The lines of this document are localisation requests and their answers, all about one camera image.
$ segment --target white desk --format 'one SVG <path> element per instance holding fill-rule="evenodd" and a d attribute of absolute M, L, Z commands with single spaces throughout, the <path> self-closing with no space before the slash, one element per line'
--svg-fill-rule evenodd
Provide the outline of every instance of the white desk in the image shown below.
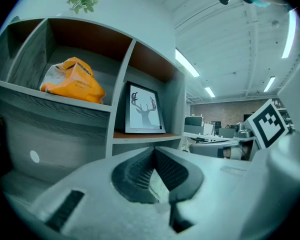
<path fill-rule="evenodd" d="M 190 132 L 184 132 L 183 136 L 189 137 L 189 138 L 201 138 L 206 139 L 208 142 L 220 142 L 220 141 L 229 141 L 233 140 L 233 138 L 221 138 L 219 136 L 213 136 L 213 135 L 200 135 L 200 134 L 194 134 Z"/>

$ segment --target deer head silhouette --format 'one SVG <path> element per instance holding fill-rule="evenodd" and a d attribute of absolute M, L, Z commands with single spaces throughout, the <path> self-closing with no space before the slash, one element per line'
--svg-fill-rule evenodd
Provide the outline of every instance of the deer head silhouette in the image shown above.
<path fill-rule="evenodd" d="M 154 125 L 152 125 L 151 122 L 150 122 L 150 120 L 149 120 L 149 113 L 151 111 L 156 111 L 156 109 L 157 109 L 156 103 L 155 103 L 154 99 L 150 97 L 152 108 L 149 109 L 148 104 L 146 104 L 146 110 L 143 110 L 141 104 L 140 104 L 140 106 L 138 106 L 136 104 L 136 101 L 138 100 L 137 99 L 137 93 L 138 92 L 132 93 L 132 95 L 131 95 L 131 104 L 134 105 L 134 106 L 136 106 L 137 108 L 135 110 L 139 114 L 141 114 L 143 127 L 153 128 Z"/>

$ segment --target framed picture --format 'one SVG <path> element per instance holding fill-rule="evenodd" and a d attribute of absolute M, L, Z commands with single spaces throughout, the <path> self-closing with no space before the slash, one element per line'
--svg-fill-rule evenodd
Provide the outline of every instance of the framed picture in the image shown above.
<path fill-rule="evenodd" d="M 125 132 L 166 133 L 156 91 L 129 81 L 126 83 Z"/>

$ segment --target fluorescent light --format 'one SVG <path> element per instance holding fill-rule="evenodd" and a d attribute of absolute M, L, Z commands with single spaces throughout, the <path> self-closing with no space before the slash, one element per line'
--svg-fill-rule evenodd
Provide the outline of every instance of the fluorescent light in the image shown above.
<path fill-rule="evenodd" d="M 175 59 L 185 67 L 195 78 L 200 76 L 198 71 L 190 64 L 190 62 L 177 50 L 175 49 Z"/>
<path fill-rule="evenodd" d="M 289 53 L 294 43 L 297 26 L 297 14 L 294 10 L 289 11 L 289 32 L 286 39 L 285 48 L 283 51 L 282 59 L 288 58 Z"/>
<path fill-rule="evenodd" d="M 271 77 L 270 77 L 270 80 L 269 80 L 269 82 L 268 82 L 266 88 L 265 88 L 264 91 L 263 91 L 264 93 L 266 93 L 266 92 L 269 90 L 269 88 L 271 87 L 271 85 L 274 83 L 275 79 L 276 79 L 275 76 L 271 76 Z"/>
<path fill-rule="evenodd" d="M 210 96 L 211 96 L 212 98 L 216 97 L 216 96 L 214 95 L 214 93 L 212 92 L 212 90 L 210 89 L 210 87 L 205 88 L 205 90 L 208 92 L 208 94 L 210 94 Z"/>

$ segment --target orange plastic bag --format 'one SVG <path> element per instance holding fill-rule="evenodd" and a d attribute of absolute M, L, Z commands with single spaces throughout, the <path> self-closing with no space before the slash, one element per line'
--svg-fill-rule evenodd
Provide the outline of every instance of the orange plastic bag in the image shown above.
<path fill-rule="evenodd" d="M 94 79 L 90 66 L 76 57 L 52 65 L 44 76 L 40 91 L 99 104 L 106 95 Z"/>

